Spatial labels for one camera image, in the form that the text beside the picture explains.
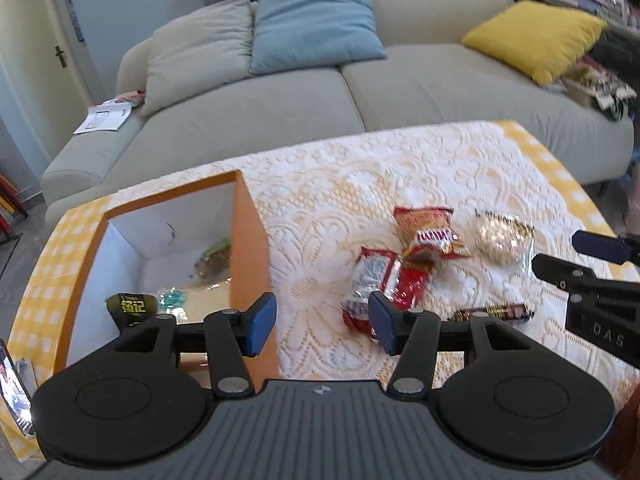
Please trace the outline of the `long bread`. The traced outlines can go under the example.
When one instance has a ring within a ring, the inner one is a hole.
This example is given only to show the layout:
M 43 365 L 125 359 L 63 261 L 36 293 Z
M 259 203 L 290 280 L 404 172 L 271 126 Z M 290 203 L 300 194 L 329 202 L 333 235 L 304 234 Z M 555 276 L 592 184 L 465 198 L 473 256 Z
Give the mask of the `long bread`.
M 209 313 L 230 307 L 231 278 L 216 283 L 171 287 L 158 292 L 158 312 L 173 315 L 179 324 L 199 323 Z

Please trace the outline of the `red foil snack bag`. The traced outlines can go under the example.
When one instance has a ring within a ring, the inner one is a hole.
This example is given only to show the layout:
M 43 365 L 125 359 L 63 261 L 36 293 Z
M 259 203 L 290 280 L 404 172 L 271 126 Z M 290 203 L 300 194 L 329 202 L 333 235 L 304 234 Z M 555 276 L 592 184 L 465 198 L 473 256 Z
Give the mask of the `red foil snack bag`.
M 360 249 L 342 301 L 345 325 L 376 339 L 369 321 L 369 296 L 382 292 L 401 311 L 420 306 L 431 281 L 434 263 L 412 263 L 389 249 Z

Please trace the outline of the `dark sausage stick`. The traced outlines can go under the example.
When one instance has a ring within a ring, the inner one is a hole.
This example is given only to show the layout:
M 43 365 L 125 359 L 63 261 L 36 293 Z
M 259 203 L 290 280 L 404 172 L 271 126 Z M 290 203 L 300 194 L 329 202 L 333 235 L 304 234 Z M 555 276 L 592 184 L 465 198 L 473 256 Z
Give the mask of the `dark sausage stick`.
M 535 316 L 535 312 L 525 304 L 503 304 L 482 308 L 455 310 L 449 317 L 452 322 L 468 322 L 473 316 L 493 316 L 507 323 L 525 323 Z

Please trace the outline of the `green snack bag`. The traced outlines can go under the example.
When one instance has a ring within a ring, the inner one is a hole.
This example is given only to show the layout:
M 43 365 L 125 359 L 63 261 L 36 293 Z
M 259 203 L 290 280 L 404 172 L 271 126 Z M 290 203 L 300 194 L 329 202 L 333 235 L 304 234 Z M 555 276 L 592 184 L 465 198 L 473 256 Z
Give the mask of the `green snack bag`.
M 229 237 L 209 246 L 194 263 L 194 270 L 202 280 L 214 278 L 230 266 L 232 243 Z

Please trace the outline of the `dark green snack packet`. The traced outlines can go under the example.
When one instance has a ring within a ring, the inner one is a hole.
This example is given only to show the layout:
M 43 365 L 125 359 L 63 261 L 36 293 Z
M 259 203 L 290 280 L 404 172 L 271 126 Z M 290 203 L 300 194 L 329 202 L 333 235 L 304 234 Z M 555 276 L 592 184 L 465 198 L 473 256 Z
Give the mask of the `dark green snack packet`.
M 133 292 L 119 292 L 108 297 L 105 303 L 107 312 L 121 334 L 155 316 L 158 308 L 154 296 Z

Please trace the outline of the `clear bag of peanuts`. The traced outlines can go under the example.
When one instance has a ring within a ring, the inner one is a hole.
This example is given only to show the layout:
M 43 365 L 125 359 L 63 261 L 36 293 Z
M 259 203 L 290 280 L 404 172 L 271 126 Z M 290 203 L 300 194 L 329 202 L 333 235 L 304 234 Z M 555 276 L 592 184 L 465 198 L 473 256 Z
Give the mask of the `clear bag of peanuts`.
M 515 214 L 474 211 L 474 248 L 493 278 L 525 288 L 530 279 L 535 229 Z

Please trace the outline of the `small red orange chips bag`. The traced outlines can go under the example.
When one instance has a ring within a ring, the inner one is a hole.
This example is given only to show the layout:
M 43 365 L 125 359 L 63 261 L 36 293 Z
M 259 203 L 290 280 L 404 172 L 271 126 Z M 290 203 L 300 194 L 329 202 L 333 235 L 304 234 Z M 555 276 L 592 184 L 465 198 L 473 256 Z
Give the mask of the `small red orange chips bag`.
M 411 262 L 469 258 L 463 238 L 452 227 L 449 207 L 395 207 L 393 217 L 405 244 L 402 256 Z

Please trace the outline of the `orange cardboard box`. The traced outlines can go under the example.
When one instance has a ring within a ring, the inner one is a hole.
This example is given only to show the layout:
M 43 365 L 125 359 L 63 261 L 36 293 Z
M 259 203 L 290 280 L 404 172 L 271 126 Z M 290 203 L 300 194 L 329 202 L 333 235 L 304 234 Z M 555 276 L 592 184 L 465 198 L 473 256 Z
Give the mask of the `orange cardboard box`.
M 241 171 L 109 198 L 70 289 L 54 371 L 117 336 L 107 297 L 198 284 L 196 260 L 224 238 L 231 240 L 231 283 L 221 298 L 244 311 L 271 283 L 268 235 Z

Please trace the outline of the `patterned cloth on sofa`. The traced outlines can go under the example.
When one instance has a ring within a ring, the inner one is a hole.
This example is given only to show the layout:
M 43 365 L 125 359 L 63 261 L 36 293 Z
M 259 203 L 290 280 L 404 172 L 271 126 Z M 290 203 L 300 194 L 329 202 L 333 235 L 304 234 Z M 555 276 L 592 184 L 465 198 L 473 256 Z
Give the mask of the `patterned cloth on sofa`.
M 611 122 L 620 122 L 637 101 L 637 92 L 588 56 L 562 77 L 567 96 L 582 107 L 594 108 Z

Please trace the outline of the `yellow cushion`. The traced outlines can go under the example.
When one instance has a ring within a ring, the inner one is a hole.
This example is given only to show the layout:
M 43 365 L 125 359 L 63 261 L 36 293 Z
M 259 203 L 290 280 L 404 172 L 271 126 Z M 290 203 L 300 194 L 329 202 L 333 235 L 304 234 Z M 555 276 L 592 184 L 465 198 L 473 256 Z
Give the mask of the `yellow cushion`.
M 462 46 L 547 87 L 590 51 L 605 27 L 581 10 L 523 0 L 471 29 Z

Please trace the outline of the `smartphone on table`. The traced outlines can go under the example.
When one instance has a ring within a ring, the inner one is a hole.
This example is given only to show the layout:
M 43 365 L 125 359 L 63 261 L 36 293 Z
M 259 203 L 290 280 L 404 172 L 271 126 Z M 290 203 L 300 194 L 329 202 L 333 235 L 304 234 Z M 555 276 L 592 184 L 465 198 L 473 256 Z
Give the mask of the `smartphone on table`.
M 10 357 L 4 341 L 1 341 L 0 382 L 1 396 L 6 408 L 21 434 L 27 438 L 35 437 L 32 423 L 32 399 L 17 373 L 17 368 Z

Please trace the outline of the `grey fabric sofa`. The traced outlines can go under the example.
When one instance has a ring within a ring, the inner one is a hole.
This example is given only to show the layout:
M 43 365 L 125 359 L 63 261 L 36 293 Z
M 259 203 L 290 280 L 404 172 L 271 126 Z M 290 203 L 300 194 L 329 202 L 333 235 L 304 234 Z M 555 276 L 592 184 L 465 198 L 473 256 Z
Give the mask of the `grey fabric sofa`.
M 514 120 L 581 184 L 614 180 L 634 145 L 611 122 L 513 68 L 466 48 L 463 36 L 510 0 L 372 0 L 385 58 L 248 77 L 122 128 L 75 136 L 44 172 L 49 224 L 66 211 L 165 174 L 230 157 L 409 126 Z

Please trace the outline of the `white booklet on sofa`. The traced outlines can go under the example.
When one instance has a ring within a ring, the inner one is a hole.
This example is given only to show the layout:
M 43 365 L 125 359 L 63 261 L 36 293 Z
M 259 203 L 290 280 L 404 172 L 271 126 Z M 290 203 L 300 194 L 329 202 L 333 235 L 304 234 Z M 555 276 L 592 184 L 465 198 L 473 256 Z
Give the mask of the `white booklet on sofa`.
M 137 90 L 122 93 L 99 105 L 90 106 L 85 120 L 74 131 L 74 135 L 95 131 L 117 131 L 144 100 L 145 92 Z

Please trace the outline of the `red yellow stool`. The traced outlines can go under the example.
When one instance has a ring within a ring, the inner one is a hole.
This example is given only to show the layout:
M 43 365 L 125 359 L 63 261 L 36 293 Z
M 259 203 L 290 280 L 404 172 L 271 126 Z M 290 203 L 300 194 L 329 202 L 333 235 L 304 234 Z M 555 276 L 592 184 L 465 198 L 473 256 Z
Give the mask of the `red yellow stool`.
M 24 218 L 28 217 L 27 210 L 17 197 L 17 188 L 3 174 L 0 176 L 0 197 L 1 211 L 7 212 L 12 217 L 17 214 Z M 4 216 L 0 217 L 0 230 L 2 245 L 9 243 L 11 240 L 17 240 L 17 235 Z

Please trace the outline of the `beige cushion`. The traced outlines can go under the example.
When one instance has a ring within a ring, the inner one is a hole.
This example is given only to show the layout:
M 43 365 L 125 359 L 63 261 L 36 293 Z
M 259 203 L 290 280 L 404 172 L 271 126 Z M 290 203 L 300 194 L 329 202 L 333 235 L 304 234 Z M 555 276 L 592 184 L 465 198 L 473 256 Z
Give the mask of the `beige cushion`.
M 177 18 L 151 38 L 142 114 L 151 116 L 250 72 L 250 0 L 224 0 Z

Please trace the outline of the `blue cushion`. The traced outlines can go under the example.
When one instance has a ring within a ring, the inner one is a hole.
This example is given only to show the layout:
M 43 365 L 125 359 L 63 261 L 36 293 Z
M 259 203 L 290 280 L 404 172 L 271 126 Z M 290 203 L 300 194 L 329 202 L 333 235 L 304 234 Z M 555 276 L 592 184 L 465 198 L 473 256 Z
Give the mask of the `blue cushion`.
M 385 57 L 372 0 L 257 0 L 254 75 Z

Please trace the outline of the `cream door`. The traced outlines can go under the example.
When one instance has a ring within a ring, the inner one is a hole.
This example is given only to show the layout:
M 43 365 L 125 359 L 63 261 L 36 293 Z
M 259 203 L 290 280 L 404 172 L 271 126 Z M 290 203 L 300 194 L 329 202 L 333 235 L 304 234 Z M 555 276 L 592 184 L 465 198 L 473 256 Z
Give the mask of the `cream door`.
M 91 103 L 54 0 L 1 0 L 1 67 L 43 156 L 54 159 Z

